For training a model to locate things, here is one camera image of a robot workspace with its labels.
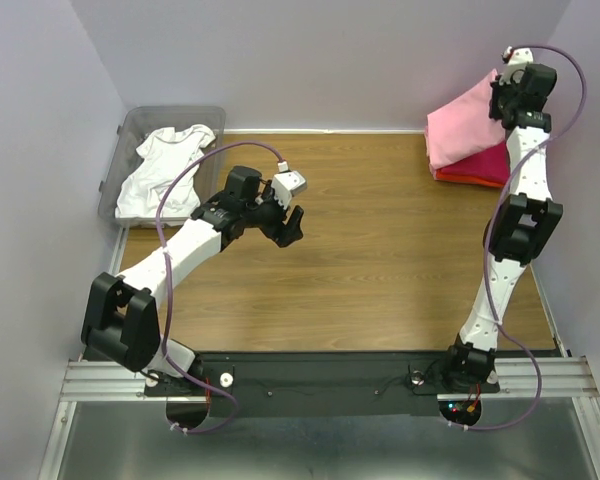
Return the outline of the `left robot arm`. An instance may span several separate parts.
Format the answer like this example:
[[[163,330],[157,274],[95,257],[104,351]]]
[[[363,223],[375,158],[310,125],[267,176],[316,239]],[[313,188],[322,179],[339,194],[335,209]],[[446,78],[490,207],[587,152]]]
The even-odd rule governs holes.
[[[292,201],[306,188],[306,179],[286,166],[268,181],[253,168],[233,168],[223,190],[196,208],[171,239],[120,274],[94,279],[82,343],[131,372],[168,376],[179,393],[195,392],[203,371],[193,350],[170,340],[171,323],[159,321],[160,306],[172,308],[175,287],[249,228],[280,248],[302,239],[304,211]]]

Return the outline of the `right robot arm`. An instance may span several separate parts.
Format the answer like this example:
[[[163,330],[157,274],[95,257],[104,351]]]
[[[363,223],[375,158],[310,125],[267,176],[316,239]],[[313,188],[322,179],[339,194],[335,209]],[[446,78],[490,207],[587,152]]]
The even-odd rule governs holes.
[[[514,289],[562,218],[548,187],[552,120],[543,110],[556,83],[555,69],[525,62],[508,64],[491,84],[489,116],[506,131],[511,174],[485,230],[483,279],[472,310],[440,366],[441,381],[452,390],[482,386],[494,373]]]

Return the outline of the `light pink t-shirt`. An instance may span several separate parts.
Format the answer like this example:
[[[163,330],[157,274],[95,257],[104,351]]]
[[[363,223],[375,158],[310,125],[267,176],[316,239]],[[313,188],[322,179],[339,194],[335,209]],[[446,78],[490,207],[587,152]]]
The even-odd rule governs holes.
[[[505,130],[489,117],[491,70],[472,88],[426,116],[425,143],[432,172],[494,147],[504,141]]]

